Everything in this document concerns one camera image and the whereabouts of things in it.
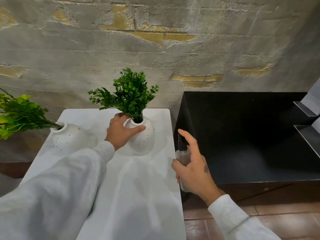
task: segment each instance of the person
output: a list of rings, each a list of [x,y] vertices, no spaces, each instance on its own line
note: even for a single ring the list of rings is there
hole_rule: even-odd
[[[84,224],[106,164],[145,126],[125,128],[128,119],[118,113],[110,121],[105,141],[93,149],[84,148],[62,158],[50,169],[38,174],[0,198],[0,239],[76,239]],[[178,131],[191,149],[186,167],[173,159],[172,168],[188,189],[209,206],[226,240],[279,238],[257,219],[249,218],[215,185],[197,141],[186,131]]]

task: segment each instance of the bottle body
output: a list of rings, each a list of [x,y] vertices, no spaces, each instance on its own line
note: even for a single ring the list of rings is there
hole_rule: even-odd
[[[191,152],[190,150],[186,150],[186,151],[177,150],[176,158],[183,166],[186,166],[191,162]],[[182,179],[180,179],[180,188],[184,192],[190,192],[190,190],[184,185]]]

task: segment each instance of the white tabletop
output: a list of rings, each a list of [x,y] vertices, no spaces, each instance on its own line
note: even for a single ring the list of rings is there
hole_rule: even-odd
[[[66,109],[59,121],[79,125],[103,141],[117,109]],[[106,166],[93,213],[77,240],[185,240],[180,187],[171,168],[175,158],[168,109],[145,109],[154,124],[155,141],[150,154],[133,156],[127,145]],[[21,183],[50,168],[64,157],[46,139]]]

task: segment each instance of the bottle cap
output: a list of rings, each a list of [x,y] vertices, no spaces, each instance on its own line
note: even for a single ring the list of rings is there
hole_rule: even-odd
[[[179,133],[178,133],[178,150],[179,151],[188,150],[186,139],[182,135],[180,135]]]

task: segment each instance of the hand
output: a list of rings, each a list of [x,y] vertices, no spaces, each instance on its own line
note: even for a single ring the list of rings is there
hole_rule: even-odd
[[[171,167],[177,173],[178,183],[182,179],[186,187],[194,194],[200,196],[208,206],[224,194],[214,183],[204,156],[199,152],[197,140],[187,131],[178,129],[189,143],[191,162],[185,167],[178,160],[173,159]]]
[[[110,120],[109,128],[106,130],[105,141],[109,141],[115,151],[123,147],[131,137],[146,129],[144,125],[130,129],[125,128],[123,124],[127,119],[129,117],[124,113],[116,113],[114,118]]]

